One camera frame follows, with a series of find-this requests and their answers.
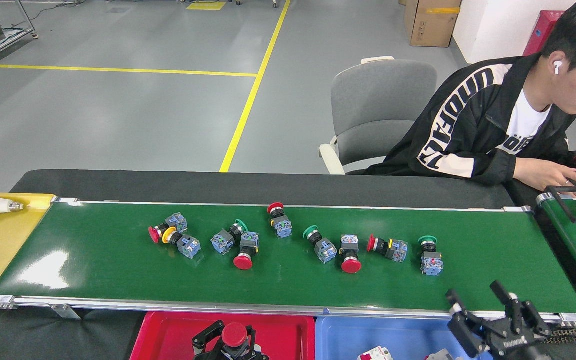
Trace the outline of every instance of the yellow floor marking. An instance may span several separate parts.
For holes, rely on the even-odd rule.
[[[108,73],[146,73],[146,74],[181,74],[181,75],[213,75],[238,76],[254,78],[256,73],[190,71],[190,70],[158,70],[153,68],[111,68],[111,67],[72,67],[72,66],[32,66],[25,64],[0,64],[0,69],[31,69],[31,70],[64,70],[64,71],[101,71]]]
[[[221,10],[225,2],[195,2],[186,7],[186,10]]]
[[[263,61],[261,62],[261,67],[259,67],[259,71],[256,75],[256,78],[254,78],[254,84],[246,101],[244,111],[242,112],[241,117],[239,118],[237,129],[235,130],[235,134],[232,136],[230,146],[228,146],[228,151],[226,151],[226,157],[224,157],[223,162],[221,163],[221,168],[219,169],[220,173],[228,173],[228,170],[231,168],[231,163],[233,162],[233,157],[235,156],[235,152],[237,151],[237,146],[240,144],[244,128],[246,128],[246,123],[250,116],[250,110],[252,109],[252,105],[254,104],[255,98],[257,97],[257,93],[259,91],[259,85],[261,84],[261,80],[264,78],[264,73],[266,73],[266,68],[268,66],[268,62],[270,61],[270,55],[273,54],[273,49],[275,48],[275,43],[277,42],[279,31],[282,29],[284,19],[286,18],[286,13],[288,13],[288,7],[290,7],[290,0],[286,0],[285,4],[283,5],[283,10],[281,10],[281,16],[279,16],[277,26],[274,28],[272,38],[270,38],[270,44],[268,44],[268,48],[265,51],[265,56],[263,57]]]

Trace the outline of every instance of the white earbud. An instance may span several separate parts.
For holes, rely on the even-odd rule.
[[[563,62],[561,62],[560,60],[557,60],[555,62],[552,63],[555,66],[555,75],[559,75],[560,74],[560,68],[562,67],[562,65],[564,65]]]

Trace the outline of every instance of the man's hand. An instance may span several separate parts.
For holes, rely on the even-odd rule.
[[[576,168],[547,160],[517,157],[512,178],[538,191],[544,191],[548,186],[572,187],[570,181],[576,182]]]

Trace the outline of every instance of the blue bin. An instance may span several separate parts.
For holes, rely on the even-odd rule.
[[[454,358],[470,359],[446,319],[318,317],[315,323],[316,360],[357,360],[377,346],[388,348],[394,360],[424,360],[442,349]],[[477,359],[492,356],[484,353]]]

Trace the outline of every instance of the white t-shirt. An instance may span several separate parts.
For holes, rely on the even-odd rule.
[[[530,144],[530,141],[535,137],[539,127],[546,121],[550,112],[550,106],[544,112],[533,109],[528,103],[526,94],[522,89],[519,98],[517,98],[517,103],[514,105],[514,109],[512,109],[510,125],[508,125],[508,130],[506,131],[507,137],[505,141],[496,148],[510,155],[517,155],[523,148]]]

